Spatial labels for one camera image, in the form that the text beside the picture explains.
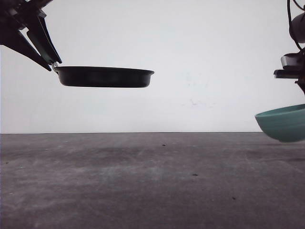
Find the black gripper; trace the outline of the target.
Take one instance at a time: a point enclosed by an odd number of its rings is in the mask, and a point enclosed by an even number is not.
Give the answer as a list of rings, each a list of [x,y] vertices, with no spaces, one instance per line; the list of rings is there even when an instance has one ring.
[[[42,10],[51,0],[1,0],[0,44],[36,62],[48,71],[48,64],[62,63],[48,33]],[[28,28],[32,47],[19,30]]]
[[[288,53],[281,57],[282,69],[274,71],[278,79],[297,79],[295,83],[305,92],[305,53]]]

